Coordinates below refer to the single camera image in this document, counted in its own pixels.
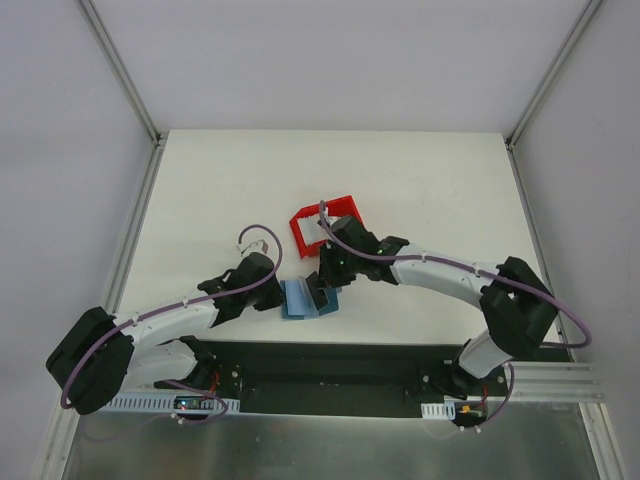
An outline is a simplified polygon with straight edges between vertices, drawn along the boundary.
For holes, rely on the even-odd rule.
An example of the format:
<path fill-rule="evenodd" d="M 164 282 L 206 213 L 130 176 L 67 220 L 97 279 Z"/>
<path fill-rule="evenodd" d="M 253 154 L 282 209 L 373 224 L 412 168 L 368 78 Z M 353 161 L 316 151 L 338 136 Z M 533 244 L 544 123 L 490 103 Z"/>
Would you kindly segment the red plastic bin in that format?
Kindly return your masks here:
<path fill-rule="evenodd" d="M 345 216 L 352 216 L 362 222 L 359 210 L 351 195 L 325 201 L 323 212 L 328 225 L 332 225 Z M 289 227 L 301 259 L 316 257 L 320 246 L 329 239 L 321 225 L 318 204 L 302 207 L 289 220 Z"/>

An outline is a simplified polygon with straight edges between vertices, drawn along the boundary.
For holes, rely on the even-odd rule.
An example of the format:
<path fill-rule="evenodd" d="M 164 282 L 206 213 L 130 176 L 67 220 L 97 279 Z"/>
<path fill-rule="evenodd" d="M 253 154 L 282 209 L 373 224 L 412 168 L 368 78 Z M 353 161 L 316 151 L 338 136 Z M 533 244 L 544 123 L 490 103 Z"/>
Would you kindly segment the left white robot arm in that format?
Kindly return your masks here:
<path fill-rule="evenodd" d="M 88 415 L 121 390 L 168 388 L 174 381 L 214 391 L 221 365 L 199 336 L 238 318 L 247 307 L 280 306 L 284 294 L 274 268 L 269 257 L 253 252 L 156 314 L 110 314 L 101 306 L 87 310 L 45 362 L 63 391 L 64 406 Z"/>

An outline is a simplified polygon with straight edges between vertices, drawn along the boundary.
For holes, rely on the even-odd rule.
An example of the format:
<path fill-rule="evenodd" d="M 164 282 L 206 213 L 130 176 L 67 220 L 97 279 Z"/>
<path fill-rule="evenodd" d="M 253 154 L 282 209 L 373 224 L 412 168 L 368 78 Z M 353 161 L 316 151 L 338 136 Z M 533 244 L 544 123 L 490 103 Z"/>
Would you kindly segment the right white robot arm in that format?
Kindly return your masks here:
<path fill-rule="evenodd" d="M 492 265 L 440 256 L 404 238 L 379 239 L 353 216 L 339 218 L 327 234 L 318 249 L 319 287 L 344 287 L 364 275 L 434 291 L 482 313 L 485 330 L 463 345 L 434 382 L 451 394 L 473 394 L 502 364 L 532 359 L 558 315 L 549 290 L 520 258 Z"/>

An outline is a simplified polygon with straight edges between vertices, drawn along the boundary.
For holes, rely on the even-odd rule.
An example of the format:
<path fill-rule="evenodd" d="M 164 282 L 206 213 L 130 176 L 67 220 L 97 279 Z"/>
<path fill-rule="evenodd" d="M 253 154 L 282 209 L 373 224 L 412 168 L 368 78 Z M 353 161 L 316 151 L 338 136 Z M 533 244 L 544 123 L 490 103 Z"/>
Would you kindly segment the blue card holder wallet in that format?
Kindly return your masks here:
<path fill-rule="evenodd" d="M 284 280 L 280 282 L 285 300 L 281 305 L 283 320 L 309 320 L 327 316 L 337 312 L 340 308 L 338 296 L 342 289 L 326 290 L 327 304 L 318 308 L 309 293 L 303 290 L 299 280 Z"/>

